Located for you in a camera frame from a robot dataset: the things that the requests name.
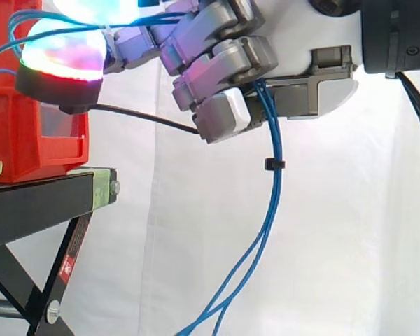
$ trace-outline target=glowing dome light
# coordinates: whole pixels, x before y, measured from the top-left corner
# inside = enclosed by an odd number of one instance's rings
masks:
[[[128,24],[140,17],[137,0],[54,0],[65,15],[98,25]]]
[[[50,30],[77,27],[74,24],[42,19],[29,36]],[[30,69],[61,78],[95,81],[103,78],[107,48],[100,31],[55,35],[28,42],[22,52],[22,63]]]

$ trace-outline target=red plastic box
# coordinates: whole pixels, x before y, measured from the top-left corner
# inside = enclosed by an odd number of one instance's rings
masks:
[[[41,0],[0,0],[0,46],[8,41],[8,19],[21,9],[40,9]],[[28,34],[22,25],[17,37]],[[0,68],[17,70],[12,51],[0,55]],[[61,176],[89,158],[88,115],[68,116],[54,106],[14,90],[14,77],[0,74],[0,183],[16,183]]]

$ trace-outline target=bolt head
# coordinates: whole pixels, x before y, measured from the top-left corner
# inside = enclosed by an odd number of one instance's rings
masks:
[[[47,307],[47,322],[49,324],[55,324],[60,316],[61,304],[59,301],[54,300]]]
[[[111,182],[111,194],[117,196],[120,194],[121,191],[121,184],[119,181],[112,181]]]

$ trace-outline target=screw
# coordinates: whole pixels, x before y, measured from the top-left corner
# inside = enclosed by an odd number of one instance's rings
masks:
[[[121,191],[121,184],[119,181],[112,181],[111,182],[111,194],[113,196],[117,196],[118,194],[120,194]]]
[[[52,301],[47,308],[47,322],[49,324],[55,324],[58,318],[61,316],[61,304],[59,301]]]
[[[418,55],[418,54],[420,53],[420,48],[418,48],[418,47],[409,47],[409,48],[406,50],[406,53],[407,53],[409,56],[415,56],[415,55]]]

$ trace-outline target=red label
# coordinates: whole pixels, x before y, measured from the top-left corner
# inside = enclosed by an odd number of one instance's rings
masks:
[[[70,280],[71,273],[73,272],[73,267],[75,266],[75,259],[70,255],[66,255],[64,261],[62,262],[61,270],[59,271],[59,277],[67,285]]]

